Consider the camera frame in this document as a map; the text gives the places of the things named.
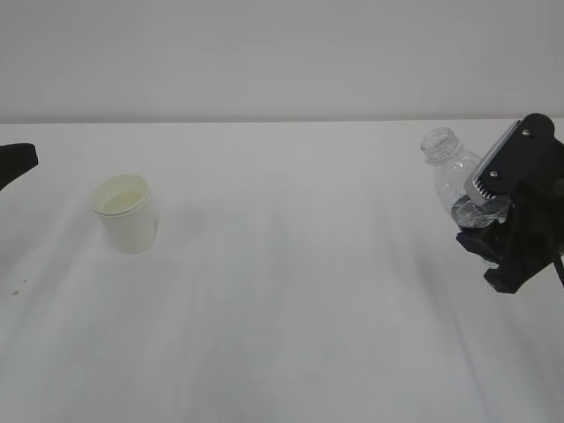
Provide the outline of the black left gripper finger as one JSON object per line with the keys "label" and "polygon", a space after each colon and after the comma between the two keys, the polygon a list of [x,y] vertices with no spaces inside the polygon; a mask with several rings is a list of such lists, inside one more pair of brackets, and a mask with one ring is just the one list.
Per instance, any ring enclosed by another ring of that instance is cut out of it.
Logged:
{"label": "black left gripper finger", "polygon": [[17,180],[39,164],[35,145],[16,143],[0,147],[0,189]]}

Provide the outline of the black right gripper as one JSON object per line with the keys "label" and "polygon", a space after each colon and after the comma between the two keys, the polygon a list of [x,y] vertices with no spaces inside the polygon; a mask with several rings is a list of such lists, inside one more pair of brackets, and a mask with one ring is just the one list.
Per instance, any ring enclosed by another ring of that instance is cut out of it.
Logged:
{"label": "black right gripper", "polygon": [[528,182],[511,196],[508,218],[485,227],[459,227],[457,242],[469,253],[497,268],[485,279],[498,293],[515,294],[548,266],[563,279],[563,179],[555,180],[550,196]]}

